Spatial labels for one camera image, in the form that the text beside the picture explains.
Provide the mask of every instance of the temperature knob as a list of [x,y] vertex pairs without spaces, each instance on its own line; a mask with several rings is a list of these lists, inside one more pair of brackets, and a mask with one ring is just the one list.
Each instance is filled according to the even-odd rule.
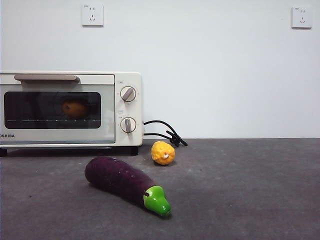
[[125,86],[120,92],[120,96],[125,102],[131,102],[136,98],[136,91],[131,86]]
[[125,133],[131,133],[136,129],[136,121],[131,117],[126,117],[121,121],[121,129]]

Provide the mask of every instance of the toy fruit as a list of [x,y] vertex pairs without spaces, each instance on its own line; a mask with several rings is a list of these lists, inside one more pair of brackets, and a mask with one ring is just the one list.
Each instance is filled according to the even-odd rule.
[[70,119],[81,119],[87,116],[87,106],[79,100],[66,100],[62,104],[62,111]]
[[151,149],[152,159],[160,165],[168,165],[175,159],[175,149],[164,141],[156,141]]

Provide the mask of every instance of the purple eggplant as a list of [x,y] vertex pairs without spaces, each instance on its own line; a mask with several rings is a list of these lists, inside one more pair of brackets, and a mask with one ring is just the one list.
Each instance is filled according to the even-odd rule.
[[171,212],[163,188],[143,171],[124,161],[99,156],[87,164],[84,174],[94,186],[121,196],[161,216],[168,216]]

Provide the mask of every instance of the toy vegetable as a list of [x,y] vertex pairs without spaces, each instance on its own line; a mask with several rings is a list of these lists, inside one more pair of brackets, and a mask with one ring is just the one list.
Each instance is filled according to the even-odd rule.
[[62,104],[62,111],[71,119],[81,119],[87,116],[88,108],[80,100],[66,100]]
[[171,211],[163,188],[139,169],[112,157],[92,159],[84,171],[86,179],[96,187],[168,216]]

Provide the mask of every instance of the cream toaster oven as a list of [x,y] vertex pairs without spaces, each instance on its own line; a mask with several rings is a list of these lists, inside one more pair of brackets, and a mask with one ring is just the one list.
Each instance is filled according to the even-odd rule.
[[137,72],[1,72],[0,153],[142,144]]

